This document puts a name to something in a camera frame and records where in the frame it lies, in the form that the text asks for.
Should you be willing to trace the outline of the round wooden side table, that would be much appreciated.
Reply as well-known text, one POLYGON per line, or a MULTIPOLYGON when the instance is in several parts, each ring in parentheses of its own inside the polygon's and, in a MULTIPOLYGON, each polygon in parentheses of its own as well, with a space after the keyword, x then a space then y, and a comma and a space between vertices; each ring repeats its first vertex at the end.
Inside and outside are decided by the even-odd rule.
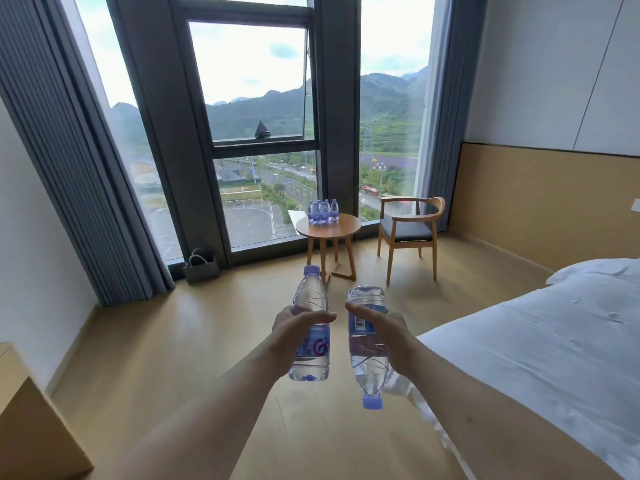
POLYGON ((308 241, 308 249, 307 249, 307 265, 312 264, 312 254, 314 249, 315 241, 319 243, 319 252, 321 256, 321 265, 320 265, 320 277, 325 285, 329 283, 331 277, 336 276, 345 280, 349 280, 352 282, 356 282, 357 273, 355 266, 355 258, 353 253, 353 236, 359 231, 362 227, 362 221, 360 218, 349 215, 349 214, 339 214, 339 219, 336 222, 332 222, 329 224, 316 225, 311 224, 308 217, 300 218, 295 224, 295 230, 300 235, 307 238, 308 241), (340 268, 339 263, 339 251, 338 245, 339 240, 343 239, 345 241, 350 272, 349 274, 343 274, 338 272, 340 268), (326 268, 326 256, 327 256, 327 243, 332 241, 334 247, 334 270, 327 271, 326 268))

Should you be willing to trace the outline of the grey tote bag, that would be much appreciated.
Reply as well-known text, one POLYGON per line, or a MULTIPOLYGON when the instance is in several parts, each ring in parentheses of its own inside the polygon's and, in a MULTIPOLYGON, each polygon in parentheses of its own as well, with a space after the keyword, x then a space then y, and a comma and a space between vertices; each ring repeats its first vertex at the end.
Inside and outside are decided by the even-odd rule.
POLYGON ((220 276, 220 267, 214 255, 208 255, 203 250, 194 249, 186 261, 183 272, 189 285, 199 285, 220 276))

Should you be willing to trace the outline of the grey pleated curtain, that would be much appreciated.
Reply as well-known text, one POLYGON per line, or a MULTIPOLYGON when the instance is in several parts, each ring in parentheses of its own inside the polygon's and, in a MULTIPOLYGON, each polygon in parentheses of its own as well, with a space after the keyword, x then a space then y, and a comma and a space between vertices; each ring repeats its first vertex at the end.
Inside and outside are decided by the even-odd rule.
POLYGON ((420 158, 420 195, 446 202, 446 231, 465 138, 488 0, 435 0, 420 158))
POLYGON ((0 0, 0 95, 99 304, 173 290, 60 0, 0 0))

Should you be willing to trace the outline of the person's left forearm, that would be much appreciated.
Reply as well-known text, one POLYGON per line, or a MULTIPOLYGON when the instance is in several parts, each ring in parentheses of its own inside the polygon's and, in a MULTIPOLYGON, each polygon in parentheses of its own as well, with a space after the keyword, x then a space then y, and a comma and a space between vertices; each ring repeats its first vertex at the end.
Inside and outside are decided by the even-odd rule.
POLYGON ((229 480, 295 350, 272 333, 211 390, 149 432, 106 480, 229 480))

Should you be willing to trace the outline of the dark window frame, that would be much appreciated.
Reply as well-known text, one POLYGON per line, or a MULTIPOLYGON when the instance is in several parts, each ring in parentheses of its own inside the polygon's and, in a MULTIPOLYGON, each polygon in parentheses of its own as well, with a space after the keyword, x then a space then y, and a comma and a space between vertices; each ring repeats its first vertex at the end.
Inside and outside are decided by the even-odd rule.
POLYGON ((316 199, 377 233, 416 176, 434 4, 106 0, 185 257, 301 252, 316 199))

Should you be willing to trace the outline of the water bottle with purple label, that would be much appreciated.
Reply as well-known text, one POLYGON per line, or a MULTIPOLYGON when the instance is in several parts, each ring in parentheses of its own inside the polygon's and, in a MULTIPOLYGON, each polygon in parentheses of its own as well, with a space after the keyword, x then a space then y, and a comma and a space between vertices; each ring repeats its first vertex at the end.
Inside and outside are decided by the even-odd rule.
MULTIPOLYGON (((328 297, 321 270, 318 266, 305 266, 293 300, 294 309, 302 307, 309 311, 328 311, 328 297)), ((314 324, 296 350, 290 379, 294 381, 323 381, 330 374, 330 326, 314 324)))

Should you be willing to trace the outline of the white pillow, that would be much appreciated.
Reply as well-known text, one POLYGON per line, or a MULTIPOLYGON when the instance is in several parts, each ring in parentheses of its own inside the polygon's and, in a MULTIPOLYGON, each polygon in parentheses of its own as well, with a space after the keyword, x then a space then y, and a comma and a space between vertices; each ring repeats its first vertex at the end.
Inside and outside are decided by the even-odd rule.
POLYGON ((640 258, 601 258, 572 264, 555 272, 545 284, 556 285, 587 275, 608 276, 640 287, 640 258))

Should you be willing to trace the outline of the water bottle with white label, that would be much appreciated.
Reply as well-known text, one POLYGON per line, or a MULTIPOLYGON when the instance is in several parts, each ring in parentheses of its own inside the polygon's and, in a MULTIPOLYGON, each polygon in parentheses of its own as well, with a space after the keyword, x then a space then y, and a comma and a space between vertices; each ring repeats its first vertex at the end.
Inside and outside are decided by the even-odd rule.
MULTIPOLYGON (((348 292, 347 300, 381 314, 387 313, 385 294, 380 287, 355 287, 348 292)), ((366 410, 381 410, 381 395, 389 374, 387 348, 373 325, 352 312, 348 312, 348 343, 351 367, 363 392, 363 407, 366 410)))

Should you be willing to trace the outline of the person's left hand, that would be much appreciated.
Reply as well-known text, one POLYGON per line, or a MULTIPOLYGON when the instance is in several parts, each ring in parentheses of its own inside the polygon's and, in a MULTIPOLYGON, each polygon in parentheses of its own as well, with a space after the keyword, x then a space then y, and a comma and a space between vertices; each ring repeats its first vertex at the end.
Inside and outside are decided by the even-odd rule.
POLYGON ((275 318, 272 332, 268 337, 268 357, 276 378, 283 377, 292 368, 296 353, 315 325, 298 325, 291 313, 291 306, 285 307, 275 318))

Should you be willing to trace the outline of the light wooden cabinet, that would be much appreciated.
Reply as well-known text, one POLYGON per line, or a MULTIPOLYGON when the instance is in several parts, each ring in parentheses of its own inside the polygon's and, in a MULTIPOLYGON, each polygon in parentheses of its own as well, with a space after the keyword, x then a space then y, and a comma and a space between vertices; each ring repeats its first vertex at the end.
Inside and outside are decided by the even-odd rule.
POLYGON ((82 480, 93 469, 13 345, 0 343, 0 480, 82 480))

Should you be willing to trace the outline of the person's right hand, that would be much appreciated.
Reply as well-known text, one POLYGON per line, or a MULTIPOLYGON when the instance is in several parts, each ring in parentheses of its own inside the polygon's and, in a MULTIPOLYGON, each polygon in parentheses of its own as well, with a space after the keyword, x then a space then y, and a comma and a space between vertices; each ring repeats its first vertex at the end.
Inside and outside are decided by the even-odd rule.
POLYGON ((412 335, 401 314, 387 313, 384 329, 374 329, 388 352, 393 369, 419 386, 423 344, 412 335))

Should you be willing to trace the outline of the wooden wall panel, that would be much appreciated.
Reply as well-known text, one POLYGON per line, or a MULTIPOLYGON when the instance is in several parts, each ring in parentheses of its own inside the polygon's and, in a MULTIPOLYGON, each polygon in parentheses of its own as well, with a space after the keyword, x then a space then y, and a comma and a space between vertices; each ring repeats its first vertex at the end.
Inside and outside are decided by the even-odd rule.
POLYGON ((640 258, 640 157, 463 143, 449 227, 557 271, 640 258))

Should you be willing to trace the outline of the cluster of small water bottles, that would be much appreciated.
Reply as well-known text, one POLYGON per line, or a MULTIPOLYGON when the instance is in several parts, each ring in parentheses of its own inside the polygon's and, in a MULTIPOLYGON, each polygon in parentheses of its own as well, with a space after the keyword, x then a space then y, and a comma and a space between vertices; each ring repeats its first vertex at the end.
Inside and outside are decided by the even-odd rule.
POLYGON ((307 217, 310 225, 331 225, 339 222, 339 204, 336 199, 315 200, 308 204, 307 217))

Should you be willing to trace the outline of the person's right forearm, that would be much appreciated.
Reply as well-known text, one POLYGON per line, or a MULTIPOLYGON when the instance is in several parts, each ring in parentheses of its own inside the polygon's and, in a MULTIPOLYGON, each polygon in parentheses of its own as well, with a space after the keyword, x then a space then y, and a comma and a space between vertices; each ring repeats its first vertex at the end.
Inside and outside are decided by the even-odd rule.
POLYGON ((530 409, 402 335, 392 366, 425 398, 477 480, 622 480, 530 409))

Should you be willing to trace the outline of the bed with white duvet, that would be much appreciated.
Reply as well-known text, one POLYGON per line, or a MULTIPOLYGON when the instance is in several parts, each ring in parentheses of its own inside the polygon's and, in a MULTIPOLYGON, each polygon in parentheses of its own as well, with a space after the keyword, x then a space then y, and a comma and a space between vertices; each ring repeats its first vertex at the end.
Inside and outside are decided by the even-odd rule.
MULTIPOLYGON (((640 480, 640 287, 608 276, 574 277, 416 338, 549 421, 623 480, 640 480)), ((464 480, 477 480, 425 398, 390 361, 384 391, 407 398, 464 480)))

